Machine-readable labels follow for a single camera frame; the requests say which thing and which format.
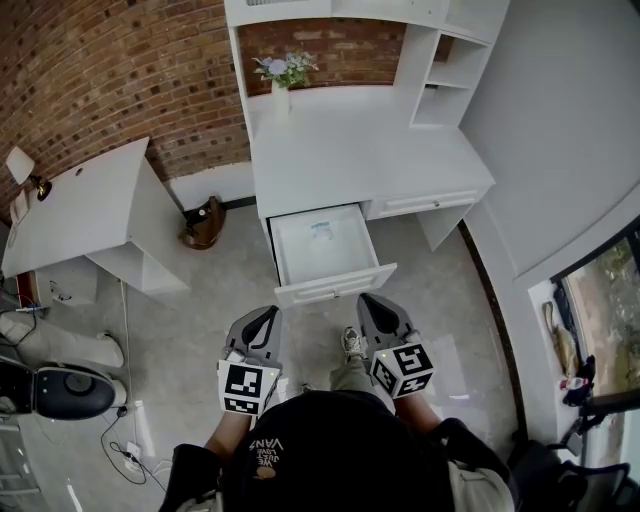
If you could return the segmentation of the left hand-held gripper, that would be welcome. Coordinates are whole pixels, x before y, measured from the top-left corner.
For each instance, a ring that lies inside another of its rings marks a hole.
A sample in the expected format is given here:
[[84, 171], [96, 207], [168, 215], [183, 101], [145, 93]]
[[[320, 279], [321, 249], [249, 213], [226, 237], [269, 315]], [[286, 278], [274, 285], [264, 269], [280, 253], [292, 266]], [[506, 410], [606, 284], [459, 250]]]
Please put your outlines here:
[[217, 368], [225, 412], [263, 414], [283, 373], [281, 337], [282, 313], [273, 305], [254, 309], [232, 324]]

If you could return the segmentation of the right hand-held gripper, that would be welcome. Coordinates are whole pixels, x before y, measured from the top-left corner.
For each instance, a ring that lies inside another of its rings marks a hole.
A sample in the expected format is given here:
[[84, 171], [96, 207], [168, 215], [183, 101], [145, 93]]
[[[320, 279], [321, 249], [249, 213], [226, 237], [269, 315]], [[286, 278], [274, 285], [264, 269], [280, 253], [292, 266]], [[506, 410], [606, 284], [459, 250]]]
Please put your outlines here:
[[391, 398], [424, 390], [434, 363], [420, 332], [399, 304], [373, 293], [357, 299], [357, 315], [367, 341], [369, 376]]

